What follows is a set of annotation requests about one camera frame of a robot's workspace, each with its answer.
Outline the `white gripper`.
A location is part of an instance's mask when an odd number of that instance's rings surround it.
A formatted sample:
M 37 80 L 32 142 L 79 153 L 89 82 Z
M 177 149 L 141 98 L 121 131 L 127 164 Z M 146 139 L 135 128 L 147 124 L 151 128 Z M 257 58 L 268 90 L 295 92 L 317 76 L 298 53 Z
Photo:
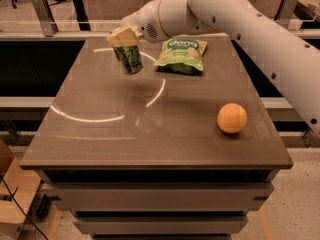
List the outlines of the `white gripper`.
M 113 31 L 108 37 L 113 47 L 137 46 L 139 39 L 160 42 L 169 39 L 160 22 L 160 1 L 151 1 L 133 14 L 124 17 L 120 24 L 125 28 Z

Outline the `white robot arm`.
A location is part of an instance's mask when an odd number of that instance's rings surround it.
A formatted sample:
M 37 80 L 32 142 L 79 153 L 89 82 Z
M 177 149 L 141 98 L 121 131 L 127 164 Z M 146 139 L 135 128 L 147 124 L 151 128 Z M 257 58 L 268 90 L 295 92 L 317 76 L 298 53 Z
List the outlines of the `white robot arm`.
M 134 45 L 214 31 L 234 40 L 314 133 L 320 133 L 320 51 L 248 0 L 153 0 L 123 18 L 110 41 Z

